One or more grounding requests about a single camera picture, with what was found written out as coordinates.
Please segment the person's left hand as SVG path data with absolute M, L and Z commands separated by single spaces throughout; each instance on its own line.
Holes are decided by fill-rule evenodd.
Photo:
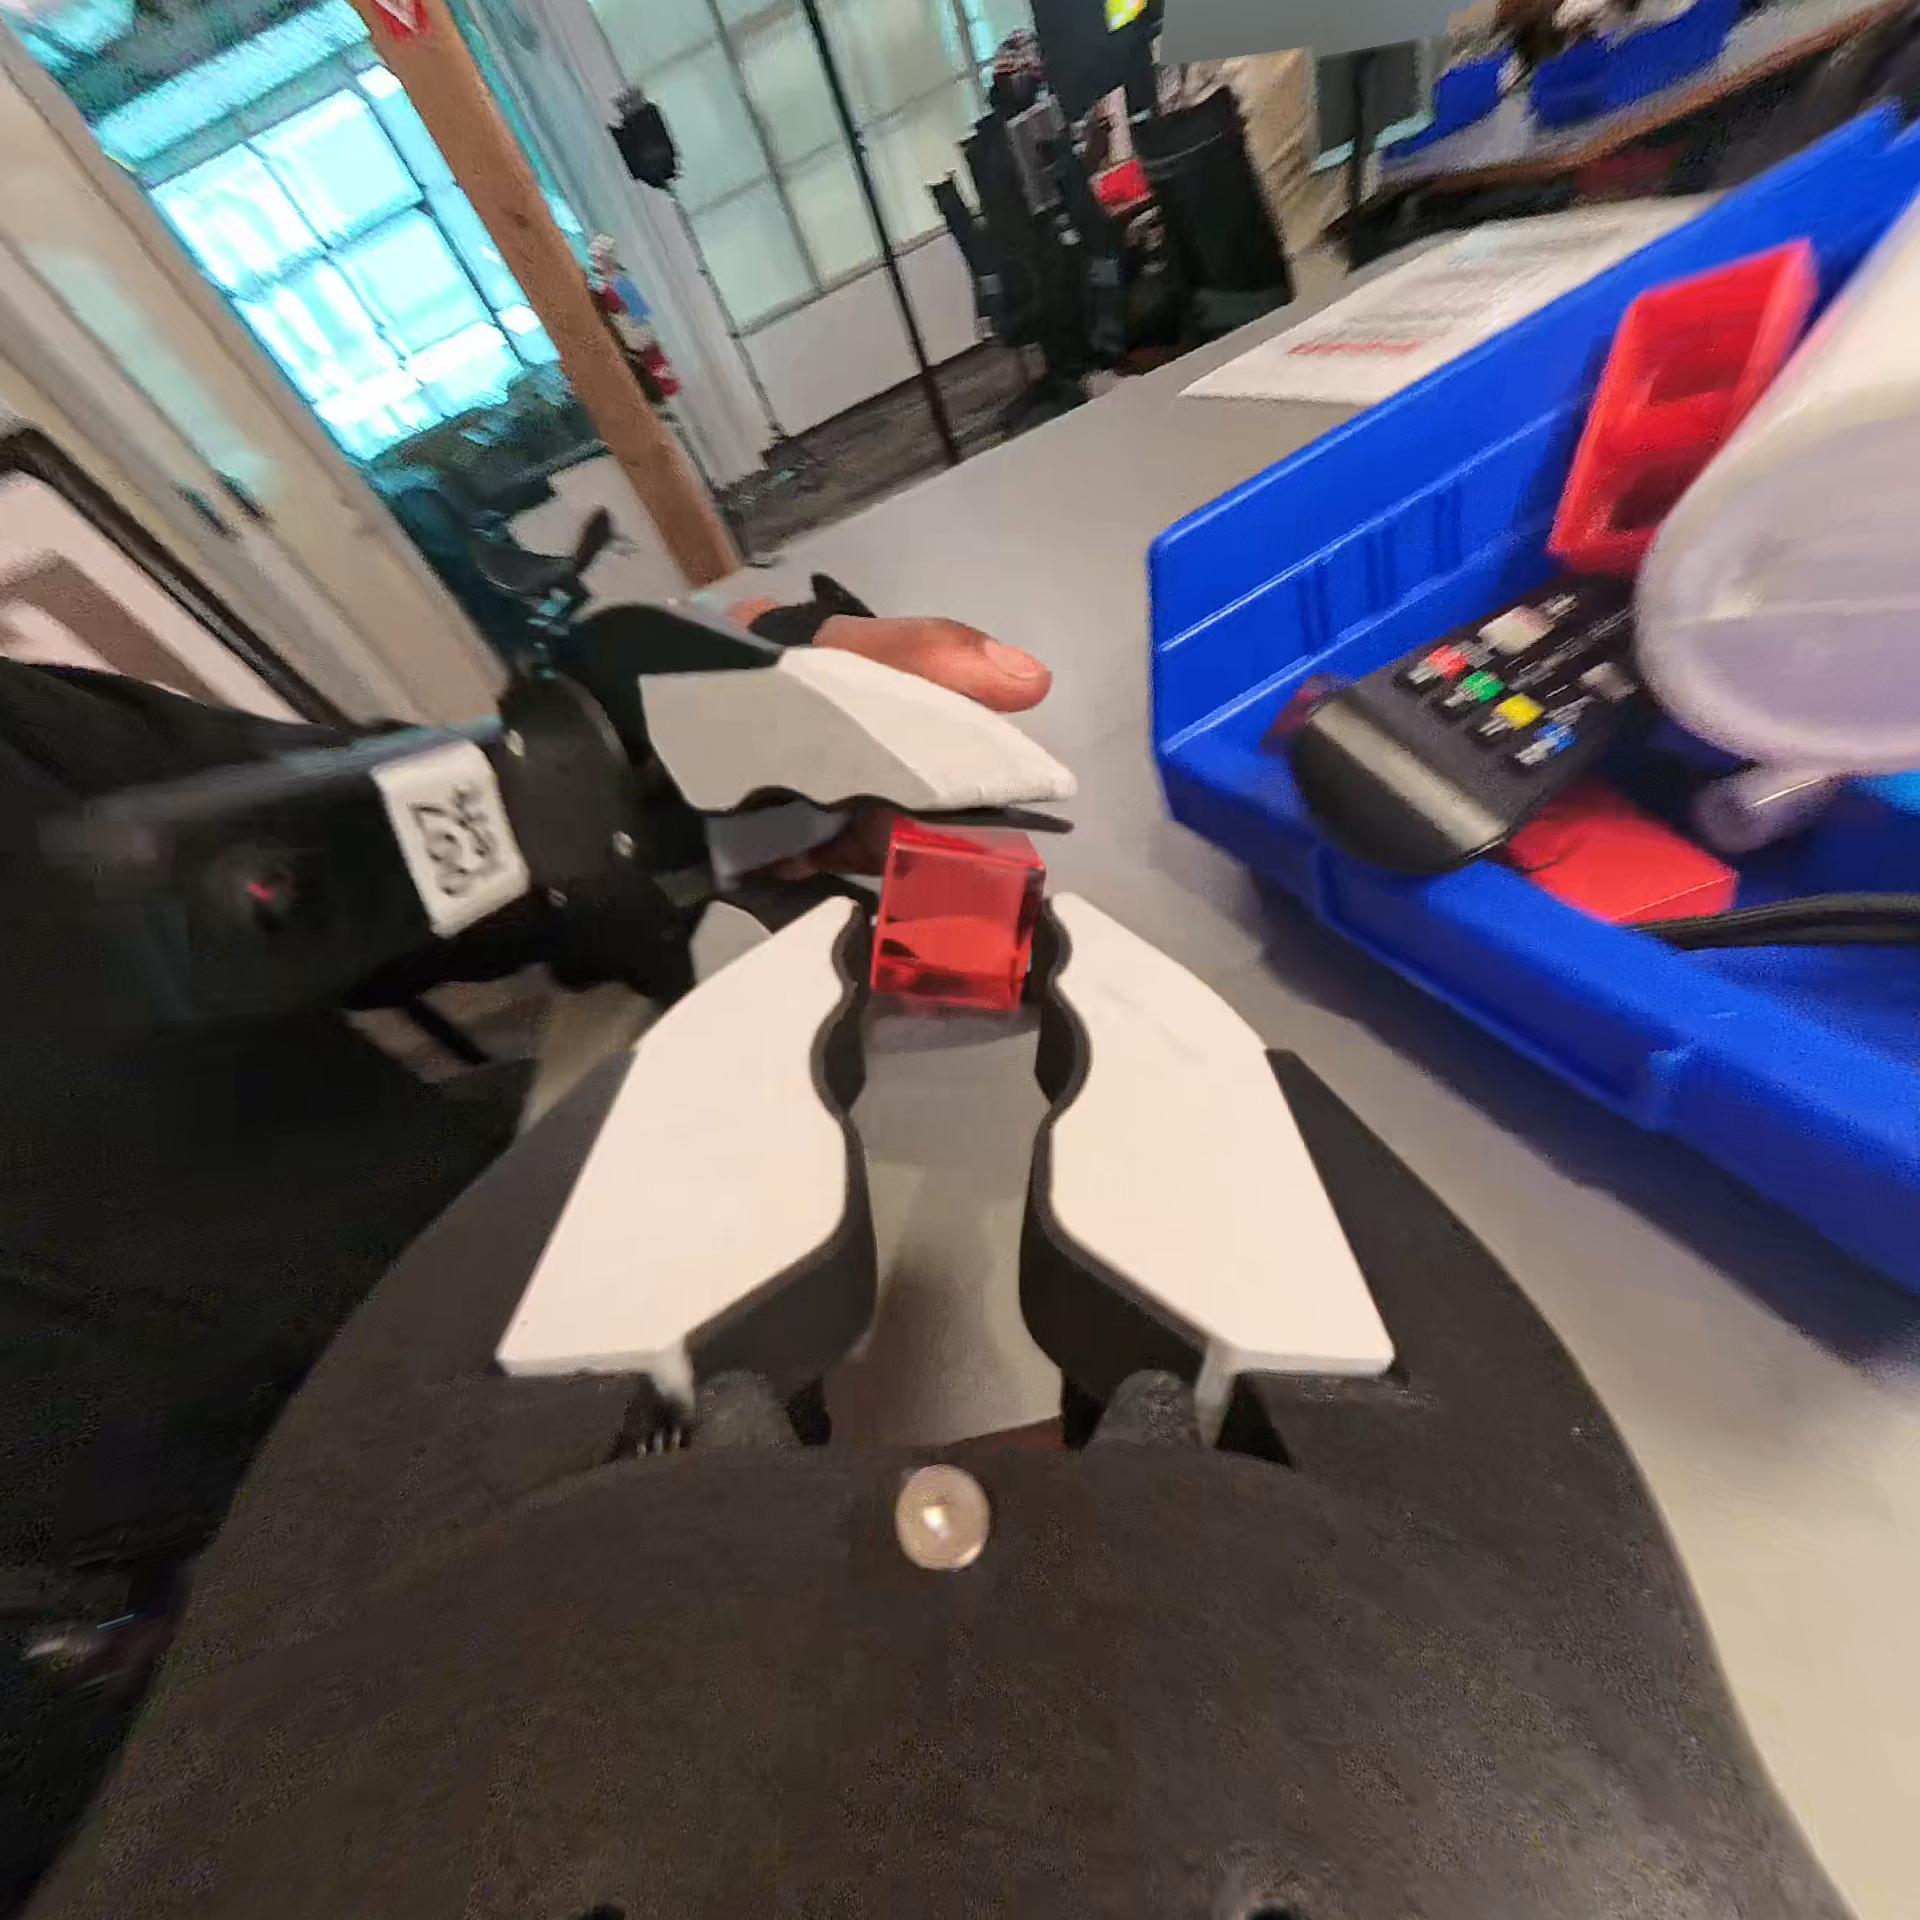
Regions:
M 841 646 L 931 687 L 950 687 L 991 713 L 1034 713 L 1055 692 L 1055 668 L 963 621 L 931 614 L 830 614 L 813 646 Z M 834 837 L 774 861 L 763 875 L 880 875 L 892 837 L 889 804 L 864 804 Z

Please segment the person's black jacket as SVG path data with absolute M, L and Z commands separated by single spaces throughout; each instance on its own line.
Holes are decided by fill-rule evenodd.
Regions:
M 157 1031 L 46 822 L 346 743 L 0 668 L 0 1895 L 109 1769 L 266 1434 L 384 1268 L 514 1138 L 533 1070 L 420 1081 L 340 1009 Z

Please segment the red plastic piece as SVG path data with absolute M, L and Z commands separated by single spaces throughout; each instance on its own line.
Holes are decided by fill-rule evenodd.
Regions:
M 1499 861 L 1559 907 L 1614 924 L 1703 919 L 1737 898 L 1737 874 L 1729 861 L 1602 781 L 1574 781 L 1532 809 Z

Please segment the small white cylinder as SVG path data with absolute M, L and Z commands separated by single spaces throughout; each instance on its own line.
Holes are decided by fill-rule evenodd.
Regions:
M 1749 763 L 1696 791 L 1696 837 L 1716 856 L 1756 856 L 1803 836 L 1842 791 L 1842 774 Z

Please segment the red toy building block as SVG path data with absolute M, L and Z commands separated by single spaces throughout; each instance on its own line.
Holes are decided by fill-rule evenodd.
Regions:
M 1816 305 L 1803 235 L 1635 297 L 1606 345 L 1547 555 L 1627 581 L 1668 512 L 1789 369 Z

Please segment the black tripod light stand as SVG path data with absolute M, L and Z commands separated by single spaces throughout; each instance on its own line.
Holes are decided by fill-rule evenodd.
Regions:
M 662 189 L 677 201 L 677 218 L 683 218 L 687 245 L 689 245 L 689 262 L 695 262 L 703 283 L 709 283 L 709 297 L 720 305 L 722 340 L 731 340 L 736 359 L 742 359 L 742 379 L 754 382 L 755 411 L 769 424 L 763 465 L 774 479 L 755 485 L 755 490 L 815 491 L 830 471 L 824 471 L 815 450 L 800 433 L 782 427 L 782 414 L 779 414 L 779 404 L 774 404 L 774 397 L 769 397 L 769 382 L 763 382 L 763 375 L 755 375 L 755 359 L 745 352 L 745 332 L 736 328 L 736 311 L 731 311 L 731 303 L 722 303 L 722 289 L 712 280 L 709 245 L 703 245 L 703 235 L 689 226 L 689 210 L 687 210 L 687 189 L 683 189 L 683 150 L 677 150 L 677 132 L 662 125 L 662 110 L 643 90 L 619 90 L 609 113 L 614 113 L 609 135 L 619 150 L 623 176 L 653 184 L 653 189 Z

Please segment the black framed sign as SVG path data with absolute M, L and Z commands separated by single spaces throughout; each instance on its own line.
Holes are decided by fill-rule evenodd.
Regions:
M 274 721 L 346 721 L 212 584 L 46 427 L 0 433 L 0 624 L 11 661 L 101 668 Z

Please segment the blue plastic bin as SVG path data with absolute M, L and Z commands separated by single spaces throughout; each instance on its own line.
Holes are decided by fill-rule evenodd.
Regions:
M 1260 737 L 1305 678 L 1361 678 L 1547 574 L 1574 414 L 1644 283 L 1803 235 L 1835 297 L 1907 210 L 1915 171 L 1896 110 L 1864 110 L 1147 547 L 1154 757 L 1174 822 L 1499 1047 L 1703 1154 L 1907 1292 L 1915 946 L 1681 953 L 1499 861 L 1389 875 L 1322 837 Z

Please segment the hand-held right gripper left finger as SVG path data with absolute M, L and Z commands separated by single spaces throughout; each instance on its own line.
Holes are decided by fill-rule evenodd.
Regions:
M 493 1341 L 505 1379 L 643 1379 L 689 1415 L 712 1379 L 809 1401 L 865 1337 L 865 946 L 864 898 L 815 898 L 643 1031 Z

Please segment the wooden post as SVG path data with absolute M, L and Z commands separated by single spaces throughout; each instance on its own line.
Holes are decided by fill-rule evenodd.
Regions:
M 497 113 L 453 9 L 446 0 L 359 0 L 349 9 L 369 20 L 374 49 L 420 113 L 474 216 L 490 226 L 505 269 L 561 352 L 563 382 L 623 471 L 662 555 L 683 564 L 687 584 L 722 581 L 742 564 L 736 539 L 712 512 L 709 485 L 687 463 L 687 446 L 656 424 L 623 352 L 614 345 L 588 289 L 588 269 L 553 226 L 541 180 Z

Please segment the small blue bin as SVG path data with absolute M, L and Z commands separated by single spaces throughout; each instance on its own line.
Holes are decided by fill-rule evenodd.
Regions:
M 1561 132 L 1635 110 L 1652 95 L 1706 70 L 1737 18 L 1744 0 L 1642 7 L 1635 18 L 1614 18 L 1595 31 L 1571 37 L 1532 70 L 1532 120 L 1542 132 Z

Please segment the black office chair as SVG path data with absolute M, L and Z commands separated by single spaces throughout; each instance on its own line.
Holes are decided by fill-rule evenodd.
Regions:
M 1295 303 L 1285 230 L 1260 197 L 1230 90 L 1200 104 L 1132 113 L 1147 197 L 1187 297 L 1187 345 L 1213 345 Z
M 1015 358 L 1018 397 L 996 427 L 1087 404 L 1087 332 L 1074 316 L 1071 257 L 1048 218 L 1026 201 L 1018 159 L 996 110 L 958 144 L 963 176 L 927 184 L 971 280 L 979 332 Z

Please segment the black saddle seat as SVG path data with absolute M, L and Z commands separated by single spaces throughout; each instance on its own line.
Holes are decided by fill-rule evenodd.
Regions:
M 511 519 L 474 517 L 468 527 L 468 558 L 484 584 L 525 604 L 525 608 L 583 608 L 588 604 L 588 571 L 614 540 L 609 512 L 590 512 L 571 547 L 525 547 L 514 540 Z

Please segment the white plastic cup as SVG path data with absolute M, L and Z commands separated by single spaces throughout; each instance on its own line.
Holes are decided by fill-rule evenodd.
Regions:
M 1920 201 L 1668 512 L 1635 661 L 1737 763 L 1920 769 Z

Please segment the red translucent cube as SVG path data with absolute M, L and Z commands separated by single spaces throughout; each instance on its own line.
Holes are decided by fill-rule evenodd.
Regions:
M 1010 1013 L 1026 994 L 1048 869 L 1018 827 L 902 818 L 871 913 L 871 994 Z

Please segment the red fire extinguisher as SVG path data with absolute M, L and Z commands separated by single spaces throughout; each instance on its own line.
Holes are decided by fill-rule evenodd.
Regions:
M 623 273 L 619 253 L 609 235 L 588 241 L 588 297 L 619 345 L 619 359 L 634 375 L 643 397 L 662 411 L 683 402 L 683 379 L 668 369 L 668 352 L 656 340 L 653 305 Z

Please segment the black pole stand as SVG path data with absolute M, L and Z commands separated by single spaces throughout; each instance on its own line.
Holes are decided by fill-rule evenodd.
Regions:
M 919 369 L 919 388 L 924 388 L 924 411 L 931 424 L 931 446 L 938 446 L 944 465 L 958 465 L 958 438 L 953 438 L 953 424 L 950 424 L 950 402 L 944 402 L 938 369 L 927 358 L 919 303 L 906 289 L 902 245 L 892 245 L 892 230 L 881 218 L 880 176 L 871 176 L 865 135 L 864 135 L 857 110 L 853 110 L 853 90 L 846 90 L 846 70 L 841 70 L 824 7 L 800 0 L 800 18 L 809 18 L 813 53 L 824 64 L 824 81 L 830 81 L 834 125 L 841 125 L 853 171 L 857 171 L 857 189 L 864 189 L 864 210 L 865 210 L 865 226 L 871 226 L 871 241 L 880 241 L 880 269 L 881 269 L 889 297 L 892 297 L 892 316 L 902 316 L 902 332 L 906 332 L 909 369 Z

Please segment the black remote control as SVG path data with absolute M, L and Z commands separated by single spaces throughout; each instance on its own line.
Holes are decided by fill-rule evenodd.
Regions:
M 1644 720 L 1635 584 L 1553 574 L 1318 695 L 1277 743 L 1339 849 L 1450 875 L 1499 856 Z

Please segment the printed paper sheet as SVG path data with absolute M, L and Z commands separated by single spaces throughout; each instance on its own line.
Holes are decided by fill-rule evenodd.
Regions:
M 1305 324 L 1200 375 L 1187 397 L 1383 404 L 1688 226 L 1703 210 L 1706 197 L 1652 197 L 1460 230 Z

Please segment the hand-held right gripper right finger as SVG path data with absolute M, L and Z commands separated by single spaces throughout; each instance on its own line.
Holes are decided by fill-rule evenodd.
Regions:
M 1162 1372 L 1221 1421 L 1244 1379 L 1383 1381 L 1394 1332 L 1255 1025 L 1082 892 L 1034 974 L 1018 1319 L 1062 1390 Z

